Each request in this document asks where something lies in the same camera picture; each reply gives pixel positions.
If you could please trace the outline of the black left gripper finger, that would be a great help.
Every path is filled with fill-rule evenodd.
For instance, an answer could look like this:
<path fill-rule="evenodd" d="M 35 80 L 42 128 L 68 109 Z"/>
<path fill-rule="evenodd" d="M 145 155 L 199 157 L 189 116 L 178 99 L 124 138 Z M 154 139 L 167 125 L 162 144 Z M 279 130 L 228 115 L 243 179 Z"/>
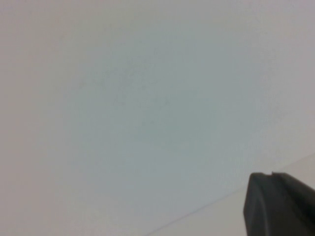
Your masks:
<path fill-rule="evenodd" d="M 313 236 L 315 191 L 287 173 L 252 173 L 243 214 L 249 236 Z"/>

